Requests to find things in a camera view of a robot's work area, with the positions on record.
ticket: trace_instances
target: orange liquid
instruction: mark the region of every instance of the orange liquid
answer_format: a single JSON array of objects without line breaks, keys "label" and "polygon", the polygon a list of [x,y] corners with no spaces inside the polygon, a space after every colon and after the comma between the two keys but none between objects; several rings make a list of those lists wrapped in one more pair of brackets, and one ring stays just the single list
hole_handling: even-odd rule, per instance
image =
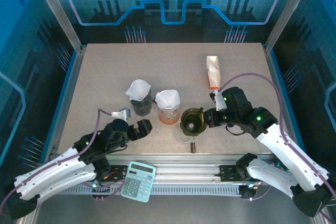
[{"label": "orange liquid", "polygon": [[180,119],[180,113],[179,111],[176,112],[175,115],[173,115],[170,118],[167,118],[162,111],[159,112],[159,119],[161,120],[161,122],[163,122],[164,124],[173,124],[176,123],[179,119]]}]

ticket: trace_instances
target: calculator display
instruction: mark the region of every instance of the calculator display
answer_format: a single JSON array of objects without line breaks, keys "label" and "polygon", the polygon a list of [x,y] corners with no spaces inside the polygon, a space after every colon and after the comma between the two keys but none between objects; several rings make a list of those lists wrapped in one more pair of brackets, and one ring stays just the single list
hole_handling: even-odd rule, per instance
[{"label": "calculator display", "polygon": [[148,167],[143,167],[143,166],[140,166],[140,165],[136,165],[136,164],[132,164],[131,168],[138,169],[138,170],[143,170],[144,172],[153,173],[153,169],[148,168]]}]

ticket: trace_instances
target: calculator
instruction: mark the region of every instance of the calculator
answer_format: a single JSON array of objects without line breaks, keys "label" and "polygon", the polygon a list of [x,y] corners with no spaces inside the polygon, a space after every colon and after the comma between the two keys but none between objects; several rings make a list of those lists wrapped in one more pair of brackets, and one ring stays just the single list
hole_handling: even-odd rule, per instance
[{"label": "calculator", "polygon": [[154,183],[156,168],[150,165],[130,162],[121,196],[148,202]]}]

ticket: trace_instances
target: beige tabletop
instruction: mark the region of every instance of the beige tabletop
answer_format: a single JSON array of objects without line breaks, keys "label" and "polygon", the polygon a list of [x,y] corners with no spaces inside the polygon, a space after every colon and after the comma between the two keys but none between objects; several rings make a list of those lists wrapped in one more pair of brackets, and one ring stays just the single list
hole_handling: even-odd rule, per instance
[{"label": "beige tabletop", "polygon": [[[98,108],[112,112],[127,107],[131,109],[129,124],[136,124],[142,119],[134,113],[125,95],[135,79],[143,79],[152,86],[152,97],[159,91],[176,89],[181,97],[181,112],[188,108],[214,108],[215,104],[209,97],[208,55],[219,58],[221,84],[245,72],[260,73],[270,78],[260,43],[89,44],[58,152],[64,152],[83,135],[94,130]],[[265,80],[242,77],[229,85],[233,86],[243,89],[253,107],[263,106],[279,118],[275,91]],[[122,154],[190,153],[190,145],[178,141],[182,135],[176,124],[163,124],[155,109],[144,118],[150,119],[152,132],[146,138],[129,143]],[[103,114],[99,129],[102,130],[109,122],[111,118]],[[232,131],[239,132],[240,129],[233,128]],[[196,151],[211,154],[270,152],[250,135],[233,136],[224,127],[207,128],[197,137]]]}]

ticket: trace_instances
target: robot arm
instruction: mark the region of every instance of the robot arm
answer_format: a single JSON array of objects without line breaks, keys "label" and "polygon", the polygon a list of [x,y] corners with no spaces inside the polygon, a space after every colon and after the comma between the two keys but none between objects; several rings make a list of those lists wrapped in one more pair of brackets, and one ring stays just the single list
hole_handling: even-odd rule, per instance
[{"label": "robot arm", "polygon": [[291,171],[281,171],[249,153],[237,167],[243,168],[252,178],[260,179],[292,198],[306,215],[314,217],[332,197],[324,181],[336,187],[334,177],[314,162],[286,133],[282,137],[277,119],[265,108],[254,109],[238,87],[222,93],[210,94],[215,109],[204,112],[209,127],[238,125],[244,133],[267,146]]},{"label": "robot arm", "polygon": [[106,155],[119,147],[126,147],[129,141],[147,136],[152,130],[150,121],[145,119],[138,121],[137,128],[128,125],[128,114],[128,109],[112,112],[112,117],[116,119],[96,135],[85,152],[81,153],[89,145],[93,133],[83,136],[73,147],[52,161],[16,177],[14,183],[6,188],[8,194],[20,185],[7,200],[11,218],[18,219],[29,214],[38,204],[71,186],[94,179],[102,180],[107,176],[110,164]]}]

